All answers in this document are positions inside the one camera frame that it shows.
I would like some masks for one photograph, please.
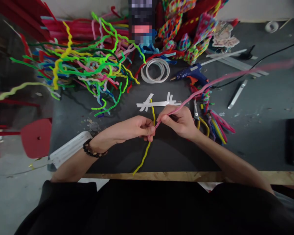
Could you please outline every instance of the clear tape roll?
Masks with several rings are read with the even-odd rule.
[[[157,65],[159,68],[160,68],[160,71],[161,71],[161,74],[159,77],[153,79],[150,74],[149,74],[149,66],[151,64],[155,64]],[[146,82],[146,83],[150,83],[150,84],[154,84],[154,83],[162,83],[164,82],[168,77],[169,77],[169,74],[170,74],[170,67],[169,67],[169,64],[163,60],[163,59],[160,59],[160,58],[155,58],[155,59],[151,59],[150,61],[148,61],[144,66],[143,68],[141,69],[140,71],[140,74],[141,74],[141,77],[142,79]]]

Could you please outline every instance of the blue glue gun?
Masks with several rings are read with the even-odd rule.
[[[174,78],[170,79],[170,81],[172,81],[172,80],[179,81],[179,80],[187,78],[187,77],[192,77],[195,80],[197,80],[197,81],[193,81],[193,79],[191,78],[192,82],[198,82],[198,85],[204,86],[210,81],[209,81],[209,79],[206,78],[205,75],[203,75],[200,72],[201,68],[202,68],[202,66],[200,63],[194,64],[194,65],[178,72]]]

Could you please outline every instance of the hand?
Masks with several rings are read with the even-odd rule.
[[[145,141],[152,142],[155,131],[152,120],[135,116],[100,132],[90,141],[90,146],[94,151],[103,153],[115,144],[124,143],[136,137],[144,137]]]
[[[171,127],[179,136],[191,141],[195,140],[201,132],[196,128],[189,108],[182,107],[181,110],[173,114],[178,119],[176,122],[167,115],[177,108],[178,106],[175,105],[165,106],[159,114],[157,121],[161,120],[165,125]]]

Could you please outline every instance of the black sleeve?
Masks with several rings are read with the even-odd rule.
[[[284,205],[271,193],[246,185],[223,183],[210,196],[226,207],[242,227],[256,234],[294,234],[294,221]]]
[[[45,181],[38,206],[24,219],[15,235],[78,234],[92,213],[96,194],[94,182]]]

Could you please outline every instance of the wall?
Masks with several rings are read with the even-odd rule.
[[[218,19],[241,21],[294,18],[294,0],[229,0]]]
[[[91,18],[90,12],[102,15],[110,11],[128,11],[128,0],[45,0],[53,14],[65,19]],[[219,12],[219,19],[273,20],[294,18],[294,0],[229,0]]]

